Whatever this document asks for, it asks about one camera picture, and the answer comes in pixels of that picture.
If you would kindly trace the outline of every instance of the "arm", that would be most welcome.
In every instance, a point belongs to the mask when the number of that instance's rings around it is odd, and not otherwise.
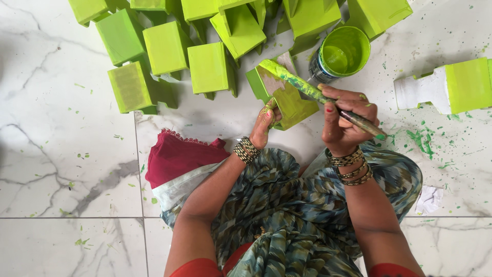
[[[350,155],[355,152],[358,144],[371,139],[372,136],[362,132],[348,121],[340,119],[337,107],[353,111],[378,126],[377,106],[370,104],[366,96],[361,93],[323,86],[323,94],[339,99],[336,105],[330,102],[325,104],[323,141],[334,157]],[[340,173],[351,173],[362,163],[361,160],[351,166],[339,167]],[[366,172],[367,169],[358,176],[345,180],[359,179]],[[425,276],[408,247],[393,206],[374,178],[362,185],[345,186],[345,197],[368,272],[377,264],[392,263],[406,267],[420,276]]]
[[[280,117],[278,108],[263,108],[249,136],[257,149],[266,146],[268,125]],[[164,277],[194,259],[207,258],[217,262],[210,227],[245,168],[246,164],[233,153],[190,194],[174,225]]]

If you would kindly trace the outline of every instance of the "woman's left hand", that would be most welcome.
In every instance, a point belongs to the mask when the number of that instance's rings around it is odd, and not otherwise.
[[[253,131],[251,131],[251,135],[249,135],[249,141],[256,149],[260,150],[265,148],[268,142],[269,126],[280,121],[280,119],[282,119],[282,114],[277,107],[275,99],[272,98],[265,107],[261,109],[256,118]]]

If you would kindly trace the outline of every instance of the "lace trim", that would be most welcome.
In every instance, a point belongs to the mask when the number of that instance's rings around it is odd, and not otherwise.
[[[184,141],[184,142],[196,143],[196,144],[209,146],[209,147],[213,147],[213,148],[217,149],[217,146],[215,146],[215,145],[212,145],[212,144],[209,145],[208,143],[203,142],[203,141],[199,141],[196,138],[183,138],[181,136],[181,134],[176,133],[175,131],[171,131],[170,129],[166,129],[166,128],[162,129],[162,132],[157,136],[157,138],[160,138],[160,136],[163,134],[171,135],[171,136],[173,136],[173,137],[175,137],[181,141]]]

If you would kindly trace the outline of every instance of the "red sleeve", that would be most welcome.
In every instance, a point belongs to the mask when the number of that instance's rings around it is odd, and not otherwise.
[[[369,272],[369,277],[419,277],[418,274],[395,264],[377,264]]]
[[[222,277],[222,272],[211,259],[200,258],[180,266],[170,277]]]

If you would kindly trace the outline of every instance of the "bangle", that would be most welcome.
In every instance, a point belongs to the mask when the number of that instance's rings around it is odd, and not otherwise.
[[[369,181],[372,178],[372,170],[370,169],[369,166],[368,166],[368,169],[369,170],[367,171],[367,173],[357,180],[353,180],[353,181],[340,180],[340,182],[346,186],[362,185],[363,183]]]
[[[355,148],[355,152],[344,157],[333,157],[332,153],[327,149],[325,151],[325,155],[330,161],[330,163],[337,167],[346,167],[353,165],[360,161],[364,157],[364,153],[362,152],[360,146]]]
[[[250,165],[253,163],[253,158],[246,153],[241,143],[236,144],[233,151],[245,164]]]
[[[245,148],[246,150],[251,154],[251,157],[253,159],[256,159],[258,158],[258,156],[260,156],[261,152],[256,149],[256,147],[254,147],[253,143],[251,143],[251,141],[249,140],[248,137],[243,137],[241,139],[241,142],[240,142]]]
[[[351,173],[348,173],[348,174],[340,174],[340,169],[337,167],[337,176],[339,179],[347,179],[347,178],[353,178],[357,175],[359,175],[360,172],[362,172],[362,170],[364,170],[364,168],[366,168],[366,166],[368,165],[366,159],[364,159],[364,163],[362,164],[361,167],[359,167],[358,169],[356,169],[355,171],[351,172]]]

